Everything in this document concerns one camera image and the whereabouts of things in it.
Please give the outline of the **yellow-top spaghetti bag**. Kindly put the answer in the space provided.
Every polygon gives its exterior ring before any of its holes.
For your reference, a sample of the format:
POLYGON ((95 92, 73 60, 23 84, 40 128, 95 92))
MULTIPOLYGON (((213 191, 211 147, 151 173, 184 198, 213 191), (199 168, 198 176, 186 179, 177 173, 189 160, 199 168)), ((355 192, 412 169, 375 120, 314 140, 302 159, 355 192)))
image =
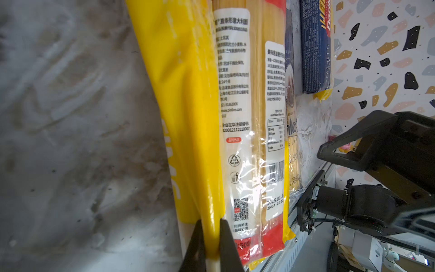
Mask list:
POLYGON ((162 118, 183 258, 202 222, 207 272, 220 271, 224 212, 211 1, 128 1, 162 118))

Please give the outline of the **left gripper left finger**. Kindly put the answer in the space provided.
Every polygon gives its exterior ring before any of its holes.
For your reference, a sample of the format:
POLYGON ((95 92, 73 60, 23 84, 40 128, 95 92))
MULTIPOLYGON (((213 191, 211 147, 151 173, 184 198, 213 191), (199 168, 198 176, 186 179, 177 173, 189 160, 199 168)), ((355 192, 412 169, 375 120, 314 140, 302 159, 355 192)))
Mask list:
POLYGON ((206 247, 201 220, 198 220, 191 236, 186 255, 179 272, 206 272, 206 247))

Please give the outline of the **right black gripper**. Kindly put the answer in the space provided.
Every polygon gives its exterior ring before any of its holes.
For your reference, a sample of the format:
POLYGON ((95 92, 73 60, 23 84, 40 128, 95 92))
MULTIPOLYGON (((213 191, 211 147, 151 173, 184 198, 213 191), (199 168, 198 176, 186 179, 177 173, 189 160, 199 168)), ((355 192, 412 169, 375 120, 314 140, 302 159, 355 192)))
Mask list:
POLYGON ((322 188, 317 210, 372 236, 435 238, 435 121, 413 112, 373 111, 324 143, 318 158, 365 172, 377 185, 322 188), (347 154, 339 147, 352 143, 347 154))

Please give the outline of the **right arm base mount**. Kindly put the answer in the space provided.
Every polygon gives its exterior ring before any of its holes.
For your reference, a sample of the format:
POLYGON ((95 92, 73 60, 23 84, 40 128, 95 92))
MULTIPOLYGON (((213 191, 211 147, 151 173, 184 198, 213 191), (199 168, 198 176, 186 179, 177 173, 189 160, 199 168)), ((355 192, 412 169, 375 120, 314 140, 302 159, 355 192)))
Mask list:
POLYGON ((314 227, 314 215, 313 210, 316 205, 313 194, 315 193, 316 187, 323 185, 325 183, 325 171, 320 170, 317 172, 314 178, 312 178, 308 187, 299 198, 296 204, 297 210, 297 223, 299 225, 301 232, 307 232, 308 235, 313 231, 314 227))

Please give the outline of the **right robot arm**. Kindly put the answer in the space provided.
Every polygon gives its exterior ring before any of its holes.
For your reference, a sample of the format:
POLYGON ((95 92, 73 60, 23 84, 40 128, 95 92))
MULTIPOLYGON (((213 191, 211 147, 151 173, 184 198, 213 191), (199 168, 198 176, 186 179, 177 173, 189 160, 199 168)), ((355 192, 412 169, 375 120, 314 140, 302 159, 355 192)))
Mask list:
POLYGON ((414 112, 373 111, 323 144, 318 158, 365 172, 377 185, 322 188, 316 208, 363 233, 435 238, 435 121, 414 112))

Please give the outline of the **red spaghetti bag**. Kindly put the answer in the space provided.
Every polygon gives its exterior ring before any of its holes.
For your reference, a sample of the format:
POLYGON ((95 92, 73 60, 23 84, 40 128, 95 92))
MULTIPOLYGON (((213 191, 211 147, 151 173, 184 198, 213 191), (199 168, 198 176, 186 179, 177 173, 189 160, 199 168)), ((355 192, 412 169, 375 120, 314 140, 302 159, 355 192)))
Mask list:
POLYGON ((241 263, 284 247, 285 2, 214 1, 225 219, 241 263))

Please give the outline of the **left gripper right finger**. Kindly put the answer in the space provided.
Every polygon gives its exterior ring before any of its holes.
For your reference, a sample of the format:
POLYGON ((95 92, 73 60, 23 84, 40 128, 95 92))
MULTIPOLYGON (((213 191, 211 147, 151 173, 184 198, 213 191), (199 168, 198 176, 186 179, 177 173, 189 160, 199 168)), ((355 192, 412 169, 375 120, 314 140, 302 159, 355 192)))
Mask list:
POLYGON ((225 219, 220 220, 220 270, 221 272, 244 272, 232 231, 225 219))

